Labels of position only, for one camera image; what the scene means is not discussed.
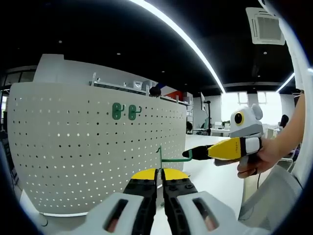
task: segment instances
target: black ceiling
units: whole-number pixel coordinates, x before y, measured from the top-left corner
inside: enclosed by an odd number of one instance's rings
[[[260,7],[257,0],[147,2],[191,37],[226,84],[227,92],[275,91],[277,82],[283,83],[292,73],[286,44],[252,43],[245,9]],[[190,46],[163,21],[129,0],[8,4],[1,6],[2,71],[36,65],[43,53],[57,53],[68,60],[131,72],[193,94],[220,93]],[[293,90],[294,87],[284,89],[287,93]]]

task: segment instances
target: green hook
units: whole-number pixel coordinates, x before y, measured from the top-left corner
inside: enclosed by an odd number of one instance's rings
[[[112,106],[112,117],[114,120],[120,120],[122,116],[122,112],[125,110],[125,104],[123,104],[123,108],[121,109],[120,103],[114,103]]]
[[[136,119],[136,114],[140,114],[142,111],[142,108],[140,108],[140,111],[137,111],[137,108],[135,105],[130,105],[129,106],[129,112],[128,112],[128,119],[131,121],[134,121]]]
[[[192,150],[190,149],[189,152],[189,158],[183,158],[183,159],[162,159],[162,145],[157,149],[156,153],[160,153],[160,164],[162,169],[162,163],[180,163],[180,162],[189,162],[192,160]]]

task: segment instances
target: pegboard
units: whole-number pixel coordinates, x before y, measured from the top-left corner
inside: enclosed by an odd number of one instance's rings
[[[125,105],[120,120],[112,105]],[[129,105],[141,106],[134,121]],[[134,173],[181,158],[186,107],[158,98],[61,83],[18,83],[8,105],[9,144],[24,190],[40,212],[88,212]],[[163,167],[182,170],[182,163]]]

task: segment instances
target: air conditioning vent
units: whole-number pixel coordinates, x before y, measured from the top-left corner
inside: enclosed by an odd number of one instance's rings
[[[278,18],[262,8],[247,7],[252,42],[254,44],[284,45],[285,38],[279,27]]]

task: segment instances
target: white desk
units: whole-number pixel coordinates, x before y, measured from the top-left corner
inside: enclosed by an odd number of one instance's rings
[[[198,128],[198,129],[193,129],[193,131],[207,131],[208,129],[203,129],[203,128]]]
[[[216,144],[228,137],[186,135],[185,149]],[[190,180],[199,192],[207,191],[229,207],[238,219],[244,192],[244,180],[237,177],[237,165],[215,166],[212,160],[191,160],[184,163],[183,171],[191,174]],[[171,235],[164,208],[158,209],[151,230],[152,235]]]
[[[188,150],[200,145],[215,144],[225,139],[227,139],[227,137],[186,135],[185,149]],[[212,194],[214,197],[231,207],[235,212],[236,218],[238,218],[244,191],[244,180],[237,177],[237,164],[217,167],[212,160],[192,160],[184,163],[183,170],[191,174],[190,180],[198,191],[207,191]],[[48,225],[46,227],[40,227],[41,224],[46,224],[46,218],[39,214],[34,208],[24,190],[22,192],[20,203],[36,224],[39,225],[39,228],[47,234],[72,230],[82,224],[85,220],[84,216],[72,218],[47,217],[49,220]],[[164,208],[157,209],[151,234],[172,234]]]
[[[212,135],[213,133],[221,133],[221,134],[223,134],[223,135],[226,134],[226,135],[228,136],[229,132],[230,132],[229,129],[215,129],[215,128],[211,128],[211,135]]]
[[[271,128],[268,127],[265,129],[265,138],[266,139],[274,139],[277,137],[277,135],[279,134],[279,132],[281,132],[282,130],[279,128]]]

